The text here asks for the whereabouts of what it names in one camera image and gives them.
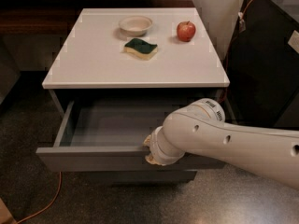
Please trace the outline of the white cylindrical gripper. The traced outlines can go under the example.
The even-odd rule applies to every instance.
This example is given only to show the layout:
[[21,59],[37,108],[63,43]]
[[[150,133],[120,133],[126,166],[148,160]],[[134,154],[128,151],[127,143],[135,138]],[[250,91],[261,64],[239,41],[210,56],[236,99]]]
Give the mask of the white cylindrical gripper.
[[174,147],[165,137],[162,126],[155,129],[143,141],[144,147],[149,147],[150,154],[145,157],[151,165],[171,165],[180,160],[185,152]]

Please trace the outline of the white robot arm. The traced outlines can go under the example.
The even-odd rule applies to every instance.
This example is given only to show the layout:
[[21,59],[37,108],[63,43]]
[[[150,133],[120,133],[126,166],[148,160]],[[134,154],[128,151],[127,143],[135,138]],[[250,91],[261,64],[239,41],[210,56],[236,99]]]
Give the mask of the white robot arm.
[[209,98],[169,114],[144,145],[150,164],[171,165],[190,153],[299,189],[299,132],[227,123],[222,107]]

